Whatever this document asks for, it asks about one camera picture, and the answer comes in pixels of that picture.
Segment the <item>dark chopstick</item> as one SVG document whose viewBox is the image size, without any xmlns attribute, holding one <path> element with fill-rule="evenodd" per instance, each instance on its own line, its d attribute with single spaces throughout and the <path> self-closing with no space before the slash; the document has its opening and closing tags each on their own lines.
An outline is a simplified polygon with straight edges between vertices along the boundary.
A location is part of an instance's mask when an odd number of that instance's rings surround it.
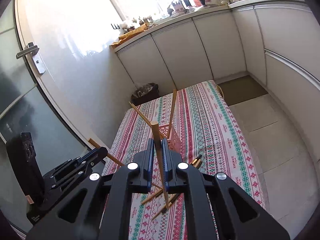
<svg viewBox="0 0 320 240">
<path fill-rule="evenodd" d="M 191 166 L 195 167 L 195 168 L 199 168 L 202 164 L 202 155 L 199 154 L 190 164 Z"/>
<path fill-rule="evenodd" d="M 175 200 L 178 198 L 180 196 L 180 194 L 179 193 L 177 193 L 177 194 L 174 194 L 174 195 L 172 195 L 171 197 L 170 197 L 170 199 L 169 199 L 169 207 L 171 207 L 172 206 L 172 204 L 175 202 Z M 161 210 L 161 213 L 165 213 L 166 211 L 167 211 L 167 206 L 165 205 L 165 206 L 163 206 L 163 209 Z"/>
</svg>

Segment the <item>bamboo chopstick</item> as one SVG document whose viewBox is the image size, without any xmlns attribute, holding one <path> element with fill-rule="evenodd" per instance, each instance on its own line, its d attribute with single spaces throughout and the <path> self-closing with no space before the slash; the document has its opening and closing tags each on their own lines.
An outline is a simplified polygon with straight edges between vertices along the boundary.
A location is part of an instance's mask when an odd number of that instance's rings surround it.
<svg viewBox="0 0 320 240">
<path fill-rule="evenodd" d="M 168 209 L 169 208 L 169 197 L 168 197 L 168 193 L 165 189 L 162 147 L 161 147 L 161 134 L 160 134 L 160 130 L 159 130 L 159 124 L 157 121 L 151 122 L 151 129 L 152 129 L 152 135 L 153 135 L 153 141 L 154 141 L 155 150 L 156 150 L 159 171 L 160 171 L 160 175 L 161 175 L 161 182 L 162 182 L 162 189 L 163 189 L 163 194 L 164 194 L 164 199 L 165 199 L 165 205 L 166 205 L 166 208 Z"/>
<path fill-rule="evenodd" d="M 88 142 L 93 145 L 95 148 L 101 148 L 101 146 L 95 142 L 92 138 L 90 138 L 88 140 Z M 106 150 L 106 156 L 108 157 L 108 159 L 111 159 L 114 163 L 116 163 L 119 166 L 124 166 L 124 164 L 118 160 L 116 157 L 114 157 L 113 155 L 111 155 L 107 150 Z"/>
<path fill-rule="evenodd" d="M 151 196 L 149 196 L 148 198 L 146 198 L 144 201 L 141 202 L 142 205 L 146 204 L 147 202 L 151 201 L 153 198 L 158 197 L 159 195 L 161 195 L 163 193 L 163 189 L 159 189 L 156 192 L 154 192 Z"/>
<path fill-rule="evenodd" d="M 152 217 L 152 221 L 153 220 L 155 220 L 160 214 L 164 214 L 164 213 L 166 213 L 166 211 L 169 209 L 169 208 L 171 208 L 171 206 L 173 205 L 173 201 L 171 200 L 170 202 L 169 202 L 169 207 L 167 207 L 166 205 L 164 205 L 153 217 Z"/>
<path fill-rule="evenodd" d="M 170 133 L 171 133 L 171 128 L 172 128 L 172 120 L 173 120 L 173 116 L 174 116 L 176 97 L 177 97 L 177 90 L 174 89 L 173 94 L 172 94 L 170 119 L 169 119 L 168 133 L 167 133 L 168 139 L 170 138 Z"/>
<path fill-rule="evenodd" d="M 130 106 L 137 112 L 137 114 L 146 122 L 146 124 L 151 128 L 151 122 L 144 116 L 144 114 L 131 102 L 129 102 Z"/>
</svg>

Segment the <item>knife block with utensils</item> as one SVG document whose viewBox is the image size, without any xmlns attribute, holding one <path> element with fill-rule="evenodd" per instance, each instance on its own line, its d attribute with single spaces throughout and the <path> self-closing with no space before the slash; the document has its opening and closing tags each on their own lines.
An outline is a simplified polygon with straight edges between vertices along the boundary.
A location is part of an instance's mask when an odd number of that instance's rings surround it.
<svg viewBox="0 0 320 240">
<path fill-rule="evenodd" d="M 171 16 L 176 17 L 185 14 L 185 8 L 181 0 L 174 0 L 171 2 L 169 9 L 172 10 Z"/>
</svg>

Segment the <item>white kitchen cabinets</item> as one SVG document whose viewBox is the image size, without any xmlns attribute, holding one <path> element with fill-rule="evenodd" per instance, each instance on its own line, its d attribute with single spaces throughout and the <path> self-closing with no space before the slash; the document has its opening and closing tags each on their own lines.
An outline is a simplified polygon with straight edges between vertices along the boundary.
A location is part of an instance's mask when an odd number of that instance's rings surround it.
<svg viewBox="0 0 320 240">
<path fill-rule="evenodd" d="M 158 67 L 167 89 L 251 74 L 319 162 L 319 23 L 304 0 L 242 0 L 177 17 L 115 50 L 134 82 Z"/>
</svg>

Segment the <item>pink perforated utensil holder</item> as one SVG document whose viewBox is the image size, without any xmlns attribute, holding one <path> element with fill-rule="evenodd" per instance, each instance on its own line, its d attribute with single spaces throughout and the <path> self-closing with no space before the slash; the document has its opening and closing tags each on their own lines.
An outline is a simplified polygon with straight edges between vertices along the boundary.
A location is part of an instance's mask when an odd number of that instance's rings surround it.
<svg viewBox="0 0 320 240">
<path fill-rule="evenodd" d="M 169 125 L 161 125 L 159 131 L 167 138 L 169 149 L 180 152 L 181 151 L 181 141 L 175 128 L 171 125 L 169 130 Z"/>
</svg>

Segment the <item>patterned striped tablecloth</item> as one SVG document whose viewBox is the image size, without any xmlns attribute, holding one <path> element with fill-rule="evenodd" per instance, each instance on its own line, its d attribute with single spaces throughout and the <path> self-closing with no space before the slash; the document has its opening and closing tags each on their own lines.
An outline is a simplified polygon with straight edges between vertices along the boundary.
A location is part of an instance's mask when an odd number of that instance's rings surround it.
<svg viewBox="0 0 320 240">
<path fill-rule="evenodd" d="M 142 104 L 139 110 L 148 120 L 169 123 L 172 95 Z M 186 163 L 202 155 L 200 171 L 208 175 L 224 172 L 258 204 L 264 205 L 258 173 L 249 146 L 232 111 L 217 91 L 214 81 L 204 81 L 179 90 L 172 126 L 181 141 L 181 157 Z M 151 128 L 129 109 L 117 131 L 110 153 L 122 163 L 133 161 L 147 148 Z M 184 198 L 179 197 L 168 212 L 152 217 L 164 205 L 162 196 L 146 204 L 147 194 L 132 196 L 129 239 L 186 239 Z"/>
</svg>

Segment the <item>dark trash bin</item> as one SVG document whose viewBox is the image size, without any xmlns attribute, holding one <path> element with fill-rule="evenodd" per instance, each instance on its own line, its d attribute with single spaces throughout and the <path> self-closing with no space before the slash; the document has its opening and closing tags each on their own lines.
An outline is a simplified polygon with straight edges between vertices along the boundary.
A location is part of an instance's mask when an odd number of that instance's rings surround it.
<svg viewBox="0 0 320 240">
<path fill-rule="evenodd" d="M 155 100 L 160 97 L 158 85 L 156 83 L 147 83 L 140 86 L 132 95 L 131 103 L 135 106 Z"/>
</svg>

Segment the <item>glass door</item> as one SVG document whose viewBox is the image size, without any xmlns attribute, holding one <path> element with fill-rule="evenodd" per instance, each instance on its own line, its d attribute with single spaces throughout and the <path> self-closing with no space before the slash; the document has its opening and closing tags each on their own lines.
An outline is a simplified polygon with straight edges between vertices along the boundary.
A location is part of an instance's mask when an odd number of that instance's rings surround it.
<svg viewBox="0 0 320 240">
<path fill-rule="evenodd" d="M 1 211 L 9 222 L 27 233 L 29 203 L 12 170 L 5 143 L 22 132 L 30 132 L 36 161 L 42 174 L 68 159 L 88 152 L 60 121 L 35 85 L 20 51 L 14 21 L 14 4 L 1 15 Z"/>
</svg>

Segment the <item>brown floor mat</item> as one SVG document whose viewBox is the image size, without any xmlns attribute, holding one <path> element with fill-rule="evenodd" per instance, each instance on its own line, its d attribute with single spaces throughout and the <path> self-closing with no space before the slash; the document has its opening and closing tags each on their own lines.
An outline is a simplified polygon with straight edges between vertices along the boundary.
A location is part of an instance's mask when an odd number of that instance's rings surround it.
<svg viewBox="0 0 320 240">
<path fill-rule="evenodd" d="M 218 84 L 222 89 L 224 100 L 228 106 L 248 101 L 268 92 L 255 79 L 247 75 Z"/>
</svg>

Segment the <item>yellow cloth on counter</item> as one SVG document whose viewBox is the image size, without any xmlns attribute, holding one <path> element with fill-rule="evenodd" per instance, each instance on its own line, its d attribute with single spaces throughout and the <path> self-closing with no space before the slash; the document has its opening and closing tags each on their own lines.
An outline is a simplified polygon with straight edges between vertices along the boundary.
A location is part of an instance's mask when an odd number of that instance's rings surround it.
<svg viewBox="0 0 320 240">
<path fill-rule="evenodd" d="M 120 35 L 118 38 L 118 41 L 114 41 L 110 46 L 115 49 L 117 48 L 119 45 L 123 44 L 124 42 L 128 41 L 129 39 L 143 33 L 144 31 L 146 31 L 148 29 L 148 25 L 146 23 L 144 23 L 143 25 L 141 25 L 140 27 L 138 27 L 137 29 L 134 29 L 132 31 L 129 31 L 123 35 Z"/>
</svg>

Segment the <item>red bottle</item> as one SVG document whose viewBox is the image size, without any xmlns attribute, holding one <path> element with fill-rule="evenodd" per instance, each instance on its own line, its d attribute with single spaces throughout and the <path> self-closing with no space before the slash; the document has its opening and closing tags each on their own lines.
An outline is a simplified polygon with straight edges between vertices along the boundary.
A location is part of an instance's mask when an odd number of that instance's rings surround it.
<svg viewBox="0 0 320 240">
<path fill-rule="evenodd" d="M 200 0 L 193 0 L 195 3 L 195 7 L 200 7 L 202 4 L 200 2 Z"/>
</svg>

